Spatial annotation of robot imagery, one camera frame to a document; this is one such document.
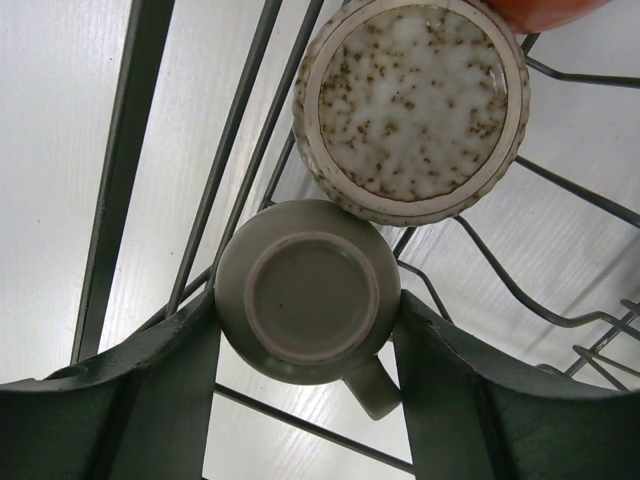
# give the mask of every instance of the metal wire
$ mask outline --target metal wire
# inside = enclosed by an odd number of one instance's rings
[[[627,307],[628,302],[626,300],[622,300],[621,302],[625,307]],[[622,323],[624,323],[625,325],[630,324],[631,322],[633,322],[633,320],[635,320],[635,318],[638,316],[638,313],[634,312],[633,310],[630,310],[629,313],[627,313],[624,317],[622,317]],[[616,327],[612,327],[610,328],[602,337],[600,337],[592,346],[591,348],[589,348],[590,352],[593,353],[598,353],[600,352],[604,347],[606,347],[609,343],[611,343],[611,341],[616,338],[618,336],[618,334],[620,333],[620,330]],[[586,361],[584,358],[579,358],[578,360],[576,360],[566,371],[565,374],[569,377],[573,377],[576,373],[578,373],[580,371],[580,369],[582,369],[582,367],[584,367],[586,365]]]
[[[276,127],[278,116],[280,115],[282,106],[284,105],[284,102],[287,98],[287,92],[289,91],[291,83],[293,82],[296,70],[298,69],[298,64],[300,63],[300,60],[302,60],[302,55],[304,54],[304,50],[307,47],[309,37],[311,37],[311,32],[313,31],[313,27],[316,24],[318,15],[320,15],[320,9],[322,8],[323,3],[324,0],[312,0],[309,3],[306,15],[302,20],[302,26],[298,31],[298,36],[296,37],[296,40],[293,44],[293,48],[291,50],[291,54],[289,55],[289,59],[287,60],[287,64],[284,67],[284,72],[282,74],[282,78],[280,79],[280,83],[278,84],[278,88],[276,88],[276,93],[273,97],[273,101],[271,102],[269,113],[267,114],[267,118],[264,122],[264,126],[262,127],[262,131],[260,132],[260,136],[258,137],[258,142],[256,143],[253,155],[251,156],[251,160],[249,161],[247,171],[244,175],[244,178],[242,179],[240,191],[238,192],[236,200],[233,204],[231,216],[227,221],[227,225],[225,226],[224,232],[222,234],[220,244],[218,245],[218,250],[213,260],[214,274],[210,276],[209,281],[207,282],[207,285],[205,287],[206,290],[213,290],[215,272],[218,269],[218,263],[220,263],[222,252],[229,243],[229,240],[231,240],[231,236],[238,226],[240,215],[242,215],[244,205],[247,202],[247,198],[249,198],[249,193],[251,192],[251,188],[253,187],[253,182],[258,173],[258,169],[260,168],[260,164],[262,163],[262,160],[264,158],[264,153],[267,150],[267,145],[269,144],[269,140],[271,140],[273,130]]]
[[[598,195],[591,190],[587,190],[586,188],[581,187],[580,185],[573,183],[572,181],[567,180],[566,178],[561,177],[558,174],[550,172],[549,170],[546,170],[541,166],[530,162],[526,158],[518,156],[516,158],[516,163],[522,165],[536,175],[541,176],[545,180],[549,180],[551,183],[564,188],[567,192],[573,193],[577,197],[586,200],[591,205],[601,208],[614,217],[618,217],[620,220],[627,222],[629,225],[640,228],[640,215],[629,210],[628,208],[623,207],[622,205],[619,205],[616,202],[603,197],[602,195]]]
[[[509,273],[504,269],[502,264],[498,261],[498,259],[491,253],[491,250],[487,247],[487,245],[482,241],[480,236],[476,233],[476,231],[469,225],[464,218],[457,216],[453,218],[457,221],[467,232],[467,234],[471,237],[473,242],[476,244],[480,252],[484,255],[484,257],[491,265],[491,268],[496,272],[502,283],[509,289],[511,294],[525,307],[531,310],[536,315],[542,317],[549,323],[556,325],[562,328],[575,328],[580,327],[582,325],[586,325],[588,323],[594,322],[596,320],[604,320],[605,322],[610,323],[611,325],[616,326],[623,332],[632,336],[636,340],[640,341],[640,332],[636,329],[631,328],[629,325],[620,322],[617,318],[609,315],[605,312],[591,312],[584,315],[579,315],[577,317],[564,317],[562,315],[558,315],[557,313],[552,312],[551,310],[543,307],[538,302],[536,302],[533,298],[527,295],[516,282],[513,281]]]
[[[167,315],[173,315],[176,312],[180,305],[180,299],[183,297],[184,287],[187,284],[191,267],[193,266],[198,247],[202,241],[202,235],[204,234],[213,202],[218,193],[222,176],[224,175],[229,156],[231,155],[231,149],[233,148],[238,129],[240,128],[240,122],[247,108],[247,103],[249,102],[249,97],[251,96],[256,77],[258,76],[258,70],[262,64],[264,52],[271,38],[271,32],[278,18],[281,5],[282,0],[267,0],[264,3],[260,19],[258,20],[258,26],[251,41],[249,54],[247,55],[247,60],[240,75],[238,88],[231,103],[231,110],[229,111],[229,116],[222,130],[220,143],[218,144],[218,149],[213,159],[213,164],[211,165],[211,171],[209,172],[209,177],[207,178],[207,183],[202,193],[198,212],[196,213],[191,233],[189,234],[189,240],[187,241],[187,246],[184,250],[182,261],[180,262],[176,281],[171,290],[171,296],[167,304]]]
[[[314,425],[311,422],[296,417],[295,415],[291,415],[290,413],[283,412],[282,410],[267,405],[266,403],[262,403],[240,392],[236,392],[235,390],[225,387],[224,385],[216,383],[214,392],[222,397],[239,403],[240,405],[249,407],[252,410],[275,418],[276,420],[299,428],[300,430],[311,433],[312,435],[320,437],[324,440],[328,440],[331,443],[335,443],[336,445],[340,445],[341,447],[348,448],[353,452],[357,452],[361,455],[372,458],[373,460],[377,460],[378,462],[397,468],[398,470],[402,470],[412,475],[414,474],[413,465],[411,465],[409,462],[405,462],[404,460],[376,450],[375,448],[368,447],[367,445],[363,445],[362,443],[351,440],[350,438],[344,437],[338,433],[319,427],[318,425]]]
[[[609,87],[640,88],[640,78],[615,77],[610,75],[584,75],[580,73],[565,73],[554,70],[547,65],[534,60],[531,57],[526,59],[527,65],[547,77],[560,80],[562,82],[588,83],[591,85],[607,85]]]
[[[594,360],[595,354],[592,354],[586,348],[579,347],[578,345],[574,345],[573,350],[580,355],[580,357],[584,358],[585,362],[591,365],[596,372],[602,375],[611,385],[620,390],[621,392],[628,392],[629,389],[625,387],[621,382],[616,379],[613,375],[607,372],[598,362]]]

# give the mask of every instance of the cup bottom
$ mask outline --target cup bottom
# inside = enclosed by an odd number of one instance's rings
[[[356,347],[377,311],[377,282],[367,258],[337,236],[311,232],[265,251],[247,284],[246,314],[278,358],[310,364]]]

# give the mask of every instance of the rack tine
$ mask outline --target rack tine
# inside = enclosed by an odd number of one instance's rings
[[[200,205],[198,206],[198,212],[196,213],[196,218],[193,222],[191,233],[189,234],[189,240],[187,241],[187,246],[185,247],[182,261],[180,262],[178,274],[176,275],[176,280],[171,290],[171,296],[167,303],[167,316],[173,315],[180,305],[180,299],[182,298],[191,267],[198,253],[198,247],[200,246],[202,235],[207,226],[207,220],[209,219],[213,202],[218,193],[224,170],[229,161],[238,129],[240,128],[240,122],[247,108],[247,103],[249,102],[249,97],[251,96],[251,91],[253,90],[253,85],[258,75],[260,65],[262,64],[264,52],[267,49],[267,44],[269,43],[271,32],[278,18],[281,5],[282,0],[268,0],[262,8],[258,26],[256,27],[253,40],[251,41],[251,47],[249,48],[249,54],[247,55],[242,74],[240,75],[238,88],[231,103],[231,110],[225,122],[220,143],[218,144],[218,149],[213,159],[213,164],[211,165],[209,178],[207,178]]]
[[[550,172],[549,170],[542,168],[541,166],[527,160],[524,157],[516,157],[516,163],[520,164],[524,168],[532,171],[533,173],[541,176],[545,180],[548,180],[555,185],[564,188],[566,191],[573,193],[574,195],[586,200],[590,204],[610,213],[614,217],[618,217],[620,220],[627,222],[629,225],[640,228],[640,215],[636,212],[629,210],[622,205],[609,200],[602,195],[592,192],[570,180],[567,180],[560,175]]]
[[[433,298],[433,301],[435,302],[436,307],[438,307],[438,311],[440,312],[440,316],[442,318],[444,318],[447,322],[453,323],[453,320],[451,319],[451,315],[449,315],[449,312],[447,311],[446,307],[444,306],[444,303],[443,303],[442,299],[440,298],[440,295],[438,295],[438,292],[437,292],[436,288],[433,286],[433,283],[431,282],[431,280],[429,280],[429,277],[427,276],[427,274],[424,273],[419,268],[416,268],[413,265],[405,263],[402,260],[397,260],[397,262],[398,262],[398,266],[400,266],[400,267],[404,268],[405,270],[408,270],[409,272],[417,275],[422,280],[422,282],[427,287],[427,290],[429,290],[429,294],[431,295],[431,298]]]
[[[636,309],[638,309],[640,311],[640,307],[638,307],[638,305],[630,302],[629,300],[622,300],[621,303],[629,308],[627,305],[631,305],[632,307],[635,307]],[[633,322],[633,320],[636,319],[637,317],[637,313],[634,313],[633,310],[629,309],[629,313],[627,313],[624,317],[622,317],[622,323],[624,323],[625,325],[629,325],[631,322]],[[618,334],[620,333],[620,330],[617,327],[612,327],[610,328],[604,335],[602,335],[602,337],[600,337],[598,339],[597,342],[595,342],[591,348],[589,349],[590,352],[593,353],[598,353],[600,352],[604,347],[606,347],[609,343],[611,343],[611,341],[616,338],[618,336]],[[587,362],[585,361],[584,358],[580,357],[578,360],[576,360],[566,371],[565,374],[568,377],[573,377],[576,373],[578,373],[585,365],[587,364]]]
[[[262,131],[260,132],[260,136],[258,137],[258,142],[256,143],[253,155],[251,155],[251,160],[249,161],[247,171],[244,175],[244,178],[242,179],[242,185],[240,185],[240,190],[233,204],[231,215],[229,217],[229,220],[227,221],[227,225],[225,226],[222,238],[220,239],[220,244],[218,245],[218,250],[216,251],[216,256],[213,260],[214,274],[209,277],[209,281],[207,282],[207,285],[205,287],[206,290],[213,290],[215,271],[218,269],[218,264],[220,263],[220,258],[222,258],[222,253],[224,252],[225,247],[231,240],[231,237],[233,236],[236,227],[238,226],[238,221],[240,220],[240,216],[242,215],[242,210],[245,203],[247,202],[247,198],[249,198],[249,193],[251,192],[251,188],[253,187],[253,182],[255,181],[258,169],[260,168],[260,164],[262,163],[264,154],[267,150],[267,145],[269,144],[269,140],[271,139],[273,130],[276,127],[278,116],[280,115],[284,102],[287,99],[287,92],[291,87],[293,77],[296,74],[296,70],[298,68],[298,65],[300,64],[300,60],[302,59],[304,50],[307,47],[307,43],[309,43],[311,32],[313,31],[313,27],[316,24],[318,15],[320,15],[320,9],[322,8],[323,3],[324,0],[312,0],[309,3],[307,13],[302,20],[302,26],[298,31],[298,35],[296,36],[293,48],[291,49],[291,53],[289,54],[289,59],[287,60],[287,64],[284,67],[284,72],[282,73],[282,77],[280,78],[280,83],[276,88],[276,93],[273,97],[273,101],[271,102],[271,106],[269,107],[269,113],[267,114],[267,118],[265,119],[264,126],[262,127]]]
[[[629,389],[625,387],[616,377],[607,372],[598,362],[596,362],[591,354],[586,348],[582,348],[579,345],[574,345],[573,350],[580,355],[580,357],[584,358],[584,360],[591,365],[594,370],[596,370],[600,375],[602,375],[611,385],[616,387],[621,392],[628,392]]]
[[[631,300],[620,300],[620,304],[632,312],[636,317],[640,317],[640,305],[633,303]]]
[[[282,173],[284,172],[284,167],[287,165],[289,161],[289,156],[291,155],[291,150],[293,150],[293,145],[296,143],[296,138],[293,135],[293,130],[289,130],[289,135],[282,146],[282,151],[280,152],[280,156],[278,157],[278,162],[271,174],[271,178],[269,179],[269,184],[267,185],[267,189],[264,192],[264,197],[262,197],[262,203],[260,204],[260,210],[264,210],[267,207],[270,207],[275,202],[272,200],[273,194],[276,192],[276,187],[278,186],[278,182],[282,177]]]
[[[584,347],[581,347],[580,345],[575,345],[573,347],[573,349],[576,352],[579,352],[578,354],[580,356],[582,355],[586,355],[589,358],[594,358],[597,360],[600,360],[602,363],[606,363],[607,365],[611,365],[612,367],[617,368],[618,370],[624,372],[624,373],[628,373],[629,375],[632,375],[636,378],[640,378],[640,372],[638,372],[637,370],[634,370],[633,368],[627,367],[626,365],[623,365],[620,362],[616,362],[615,360],[610,359],[609,357],[605,357],[604,355],[600,355],[599,353],[593,353],[590,352],[589,350],[587,350]]]
[[[547,363],[541,363],[540,365],[536,365],[536,368],[539,368],[543,372],[551,373],[553,375],[557,375],[559,377],[566,377],[567,375],[562,371],[558,370],[556,367],[552,367]]]
[[[393,249],[393,256],[396,257],[396,259],[400,258],[400,255],[402,255],[404,249],[407,248],[407,245],[409,244],[417,230],[417,227],[409,227],[404,231],[402,237],[400,237],[400,240],[398,241],[398,244]]]
[[[586,83],[590,85],[606,85],[609,87],[640,88],[640,78],[617,77],[611,75],[585,75],[582,73],[566,73],[539,62],[531,57],[526,58],[527,65],[547,77],[562,82]]]
[[[471,237],[473,242],[476,244],[480,252],[484,255],[484,257],[491,265],[491,268],[496,272],[502,283],[509,289],[511,294],[516,297],[516,299],[533,313],[543,318],[549,323],[556,325],[562,328],[575,328],[580,327],[582,325],[586,325],[595,320],[604,320],[611,325],[619,328],[626,334],[632,336],[633,338],[640,341],[640,332],[638,332],[635,328],[631,328],[629,325],[621,322],[617,318],[609,315],[605,312],[591,312],[584,315],[580,315],[573,318],[563,317],[562,315],[558,315],[557,313],[552,312],[551,310],[543,307],[538,302],[536,302],[533,298],[527,295],[516,282],[513,281],[509,273],[504,269],[502,264],[498,261],[496,257],[493,256],[491,250],[487,247],[487,245],[482,241],[480,236],[476,233],[476,231],[469,225],[469,223],[462,217],[453,217],[455,221],[457,221],[467,232],[467,234]]]

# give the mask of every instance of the cup handle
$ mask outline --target cup handle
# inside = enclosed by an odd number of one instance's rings
[[[377,355],[345,375],[343,381],[373,420],[387,416],[402,403],[400,390]]]

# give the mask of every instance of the white surface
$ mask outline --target white surface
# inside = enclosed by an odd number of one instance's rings
[[[102,349],[167,300],[260,3],[177,1]],[[304,3],[284,2],[193,277],[213,258]],[[338,3],[327,1],[322,19]],[[42,377],[68,361],[127,14],[128,3],[114,0],[0,3],[0,381]],[[640,2],[617,0],[542,35],[533,56],[567,71],[640,76],[640,51],[633,48],[639,16]],[[640,92],[563,84],[538,73],[532,91],[523,155],[640,211]],[[287,106],[245,218],[257,207],[290,125]],[[275,199],[304,195],[320,194],[294,153]],[[620,298],[640,298],[640,234],[518,165],[465,218],[513,278],[559,313],[619,315]],[[383,231],[392,242],[401,233]],[[451,221],[420,229],[403,259],[430,275],[461,327],[527,362],[564,368],[576,358],[572,344],[589,346],[607,328],[550,328],[511,297]],[[428,299],[415,277],[405,272],[403,278]],[[640,349],[624,335],[604,353],[640,365]],[[391,369],[391,352],[384,358]],[[602,383],[589,368],[579,378]],[[410,458],[402,412],[373,423],[342,384],[270,381],[226,343],[218,380]],[[204,473],[210,479],[406,477],[223,399],[215,401],[209,447]]]

